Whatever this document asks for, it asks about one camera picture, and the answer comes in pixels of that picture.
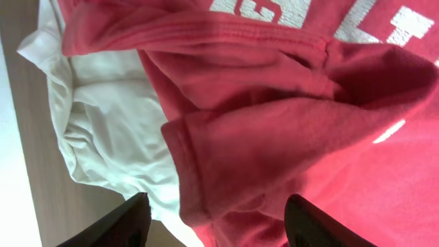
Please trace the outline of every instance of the red hoodie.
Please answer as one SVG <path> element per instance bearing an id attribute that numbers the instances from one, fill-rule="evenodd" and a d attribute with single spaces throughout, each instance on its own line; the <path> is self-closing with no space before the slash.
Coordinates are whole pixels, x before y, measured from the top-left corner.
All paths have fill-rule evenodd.
<path id="1" fill-rule="evenodd" d="M 347 13 L 358 2 L 375 1 L 312 1 L 306 17 L 285 14 L 281 6 L 290 1 L 280 7 L 266 1 L 281 15 L 249 0 L 219 5 L 283 25 L 207 12 L 216 2 L 230 1 L 60 0 L 67 17 L 64 54 L 139 50 L 170 120 L 162 131 L 180 177 L 183 221 L 211 224 L 218 246 L 282 246 L 287 197 L 300 193 L 376 245 L 435 246 L 434 64 L 393 45 L 332 39 L 329 32 L 382 40 L 350 28 L 337 13 L 340 27 L 317 25 L 312 8 L 319 3 L 328 16 L 334 6 Z M 393 18 L 398 28 L 388 42 L 408 46 L 437 30 L 417 16 L 409 19 L 424 29 L 408 32 L 401 18 Z M 416 52 L 431 52 L 424 56 L 434 61 L 437 47 L 430 43 Z"/>

